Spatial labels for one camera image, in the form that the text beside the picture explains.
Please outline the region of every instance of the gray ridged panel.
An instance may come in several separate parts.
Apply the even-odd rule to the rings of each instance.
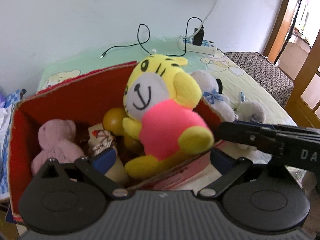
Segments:
[[[198,200],[191,191],[137,191],[128,200],[113,201],[99,221],[82,231],[63,236],[46,236],[28,231],[21,239],[307,240],[309,238],[301,230],[272,236],[248,232],[227,220],[215,202]]]

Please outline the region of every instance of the black charger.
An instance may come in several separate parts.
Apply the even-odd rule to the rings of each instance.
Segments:
[[[193,45],[196,46],[201,46],[202,45],[202,41],[203,41],[203,37],[204,37],[204,30],[203,30],[203,26],[201,27],[201,29],[199,30],[199,32],[193,37]]]

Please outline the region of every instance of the white power strip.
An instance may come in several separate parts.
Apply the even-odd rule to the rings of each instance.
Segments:
[[[178,48],[184,51],[184,41],[185,39],[179,37]],[[186,39],[186,50],[192,52],[199,52],[204,54],[214,55],[217,51],[217,47],[213,41],[203,40],[201,46],[196,46],[192,44],[193,38]]]

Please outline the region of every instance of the purple object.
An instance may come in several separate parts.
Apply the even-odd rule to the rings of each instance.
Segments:
[[[0,93],[0,108],[4,107],[5,101],[6,101],[5,96]]]

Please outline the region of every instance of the tiger's eye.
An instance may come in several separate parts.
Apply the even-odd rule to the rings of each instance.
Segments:
[[[144,60],[142,63],[141,63],[141,71],[142,72],[146,72],[146,70],[148,69],[148,65],[149,65],[149,60]]]

